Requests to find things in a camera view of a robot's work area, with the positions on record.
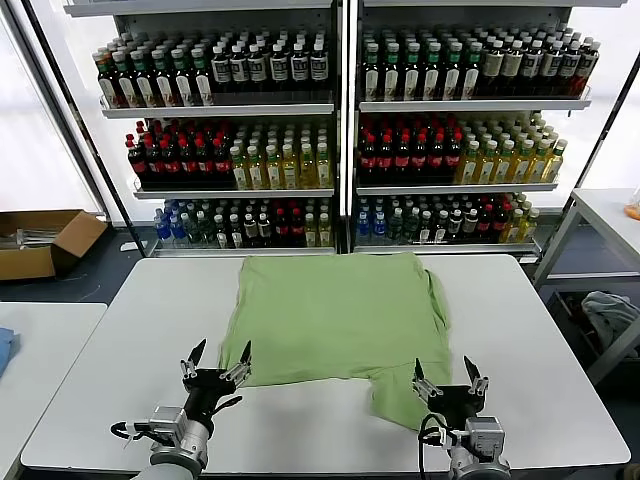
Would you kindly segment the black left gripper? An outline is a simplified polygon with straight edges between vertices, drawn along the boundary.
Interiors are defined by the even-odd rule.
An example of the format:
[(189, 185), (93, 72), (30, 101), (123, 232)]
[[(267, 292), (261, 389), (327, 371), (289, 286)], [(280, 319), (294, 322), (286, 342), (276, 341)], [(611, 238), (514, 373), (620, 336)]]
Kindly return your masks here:
[(202, 339), (187, 359), (180, 361), (183, 385), (188, 393), (184, 410), (189, 420), (199, 423), (210, 423), (219, 411), (239, 403), (242, 396), (235, 392), (251, 374), (250, 341), (239, 362), (227, 370), (197, 369), (205, 347), (206, 340)]

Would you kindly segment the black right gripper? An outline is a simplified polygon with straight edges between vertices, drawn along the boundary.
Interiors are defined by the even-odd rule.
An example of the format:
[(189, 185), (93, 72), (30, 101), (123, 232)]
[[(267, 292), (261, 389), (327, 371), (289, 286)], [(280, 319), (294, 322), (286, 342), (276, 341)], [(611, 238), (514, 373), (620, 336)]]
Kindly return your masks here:
[(420, 398), (429, 398), (428, 410), (442, 415), (447, 423), (465, 423), (468, 418), (476, 417), (485, 406), (484, 395), (488, 389), (489, 378), (480, 373), (477, 365), (469, 357), (464, 357), (464, 364), (471, 381), (470, 387), (452, 385), (439, 389), (425, 377), (420, 360), (415, 359), (413, 390)]

